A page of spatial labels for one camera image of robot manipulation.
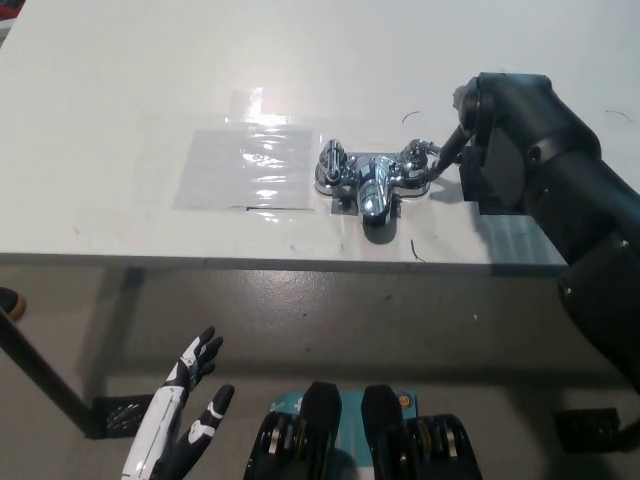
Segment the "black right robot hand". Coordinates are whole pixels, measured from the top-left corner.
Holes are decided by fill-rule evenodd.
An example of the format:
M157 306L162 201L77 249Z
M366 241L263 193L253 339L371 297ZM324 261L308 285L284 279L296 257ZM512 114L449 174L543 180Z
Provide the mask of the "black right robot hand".
M454 91L453 107L458 126L430 178L470 150L492 194L509 209L522 206L527 181L545 163L572 152L601 155L596 134L544 75L480 73Z

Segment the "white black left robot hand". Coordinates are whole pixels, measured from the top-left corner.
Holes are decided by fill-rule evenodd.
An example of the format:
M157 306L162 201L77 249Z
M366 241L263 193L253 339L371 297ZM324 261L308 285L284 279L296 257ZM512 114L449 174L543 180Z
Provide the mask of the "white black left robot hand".
M213 372L223 344L213 326L195 337L154 393L121 471L123 479L183 479L199 461L219 429L235 387L219 388L189 428L178 435L190 394Z

